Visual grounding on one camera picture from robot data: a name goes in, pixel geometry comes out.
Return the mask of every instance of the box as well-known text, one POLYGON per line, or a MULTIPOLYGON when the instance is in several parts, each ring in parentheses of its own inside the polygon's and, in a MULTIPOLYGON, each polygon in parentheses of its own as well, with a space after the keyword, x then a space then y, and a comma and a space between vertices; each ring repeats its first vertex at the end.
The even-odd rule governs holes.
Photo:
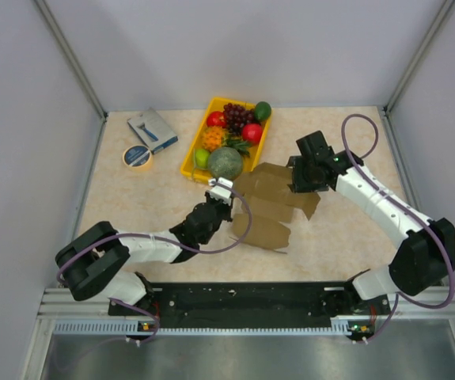
MULTIPOLYGON (((214 97, 213 99, 211 99, 210 105, 208 106, 206 112, 204 113, 203 121, 201 121, 201 124, 199 125, 199 128, 195 133, 194 141, 190 145, 187 155, 185 156, 185 159, 181 164, 180 171, 184 176, 186 176, 186 178, 193 181, 203 182, 204 184, 207 184, 208 180, 211 179, 210 172, 201 169, 194 170, 194 178, 191 177, 192 170, 194 169, 194 152, 195 150, 202 148, 201 135, 207 128, 206 125, 207 117, 210 115, 210 113, 214 111, 223 111, 224 105, 227 105, 228 103, 232 103, 233 105, 242 105, 246 109, 255 108, 256 106, 253 103, 246 103, 244 101, 234 101, 231 99, 225 99, 223 97, 214 97)), ((262 138, 260 139, 259 144, 257 144, 256 146, 252 146, 251 148, 248 149, 248 151, 250 152, 250 157, 243 159, 244 161, 243 172, 251 172, 256 167, 257 162, 259 162, 260 153, 262 152, 264 141, 266 140, 267 131, 269 130, 269 127, 271 125, 271 118, 272 115, 269 116, 269 119, 265 120, 263 123, 260 124, 264 129, 262 138)))
MULTIPOLYGON (((289 245, 290 223, 294 208, 301 209, 308 220, 320 202, 315 192, 294 193, 290 190, 292 169, 263 162, 251 173, 242 173, 234 181, 234 189, 246 199, 252 212, 252 229, 244 243, 256 247, 285 252, 289 245)), ((243 210, 233 217, 232 232, 239 238, 248 225, 248 214, 243 210)))
POLYGON ((152 154, 157 154, 178 141, 176 133, 153 108, 148 108, 127 122, 152 154))

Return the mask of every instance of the cantaloupe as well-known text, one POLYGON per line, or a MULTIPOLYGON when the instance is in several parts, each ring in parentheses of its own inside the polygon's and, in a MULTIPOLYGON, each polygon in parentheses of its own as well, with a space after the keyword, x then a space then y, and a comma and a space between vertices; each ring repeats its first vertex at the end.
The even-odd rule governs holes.
POLYGON ((218 148, 208 158, 208 170, 215 178, 233 180, 243 172, 243 157, 233 148, 218 148))

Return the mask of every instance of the brown cardboard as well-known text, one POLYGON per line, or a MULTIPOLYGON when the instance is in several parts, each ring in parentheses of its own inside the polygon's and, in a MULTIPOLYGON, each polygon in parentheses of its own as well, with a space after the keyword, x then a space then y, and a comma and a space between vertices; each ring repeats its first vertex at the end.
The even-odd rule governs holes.
MULTIPOLYGON (((281 249, 289 245, 289 228, 281 222, 292 221, 294 208, 301 209, 309 220, 320 201, 316 193, 293 193, 292 169, 264 162, 251 173, 242 173, 234 181, 234 189, 245 196, 253 214, 252 230, 245 244, 265 249, 281 249)), ((240 237, 248 223, 248 215, 235 215, 233 233, 240 237)))
MULTIPOLYGON (((233 218, 233 232, 241 236, 248 225, 248 214, 235 214, 233 218)), ((248 232, 244 243, 265 249, 280 249, 289 245, 290 229, 283 224, 264 218, 252 216, 252 228, 248 232)))
POLYGON ((270 202, 265 199, 257 198, 251 194, 245 194, 245 200, 250 207, 250 211, 254 215, 259 215, 276 222, 290 223, 292 222, 292 216, 294 210, 285 204, 270 202))

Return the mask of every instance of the table surface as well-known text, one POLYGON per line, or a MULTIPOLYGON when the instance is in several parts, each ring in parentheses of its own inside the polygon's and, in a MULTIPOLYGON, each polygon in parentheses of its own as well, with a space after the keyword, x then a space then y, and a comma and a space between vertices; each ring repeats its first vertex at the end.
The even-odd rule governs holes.
MULTIPOLYGON (((203 117, 204 110, 159 111, 178 134, 179 141, 154 156, 152 169, 134 173, 123 166, 122 153, 140 144, 127 120, 138 112, 111 112, 105 127, 80 233, 108 220, 118 229, 131 232, 168 230, 181 222, 204 201, 206 185, 191 182, 180 174, 180 165, 203 117)), ((295 140, 322 130, 335 151, 343 149, 340 126, 351 113, 372 118, 380 131, 377 149, 365 159, 371 172, 404 199, 392 154, 376 107, 275 108, 261 162, 285 165, 298 154, 295 140)), ((351 149, 363 155, 373 143, 374 133, 364 120, 347 126, 351 149)), ((389 263, 396 249, 381 229, 356 205, 333 191, 322 192, 311 220, 294 210, 288 253, 273 253, 239 245, 226 253, 197 255, 182 264, 146 263, 138 270, 149 281, 323 281, 345 280, 389 263)), ((239 200, 234 210, 239 211, 239 200)), ((230 245, 229 223, 205 249, 230 245)))

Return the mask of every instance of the grapes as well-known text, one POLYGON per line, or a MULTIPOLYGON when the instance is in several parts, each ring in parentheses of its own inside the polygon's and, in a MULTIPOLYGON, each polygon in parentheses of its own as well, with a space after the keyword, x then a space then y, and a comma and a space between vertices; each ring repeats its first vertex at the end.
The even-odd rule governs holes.
POLYGON ((258 123, 253 115, 253 109, 246 109, 240 104, 225 104, 224 117, 229 133, 234 136, 240 136, 246 124, 258 123))

